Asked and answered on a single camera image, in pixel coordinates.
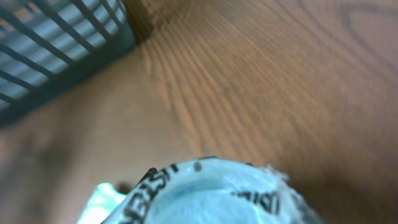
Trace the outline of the blue mouthwash bottle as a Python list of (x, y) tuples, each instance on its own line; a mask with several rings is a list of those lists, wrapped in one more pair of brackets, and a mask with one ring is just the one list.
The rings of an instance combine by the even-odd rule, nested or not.
[(151, 168), (104, 222), (323, 223), (288, 179), (271, 166), (217, 157)]

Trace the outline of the mint wet wipes pack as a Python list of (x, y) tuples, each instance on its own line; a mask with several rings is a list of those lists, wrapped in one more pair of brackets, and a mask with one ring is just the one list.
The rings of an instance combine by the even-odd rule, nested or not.
[(126, 194), (119, 193), (110, 183), (97, 185), (77, 224), (100, 224), (125, 198)]

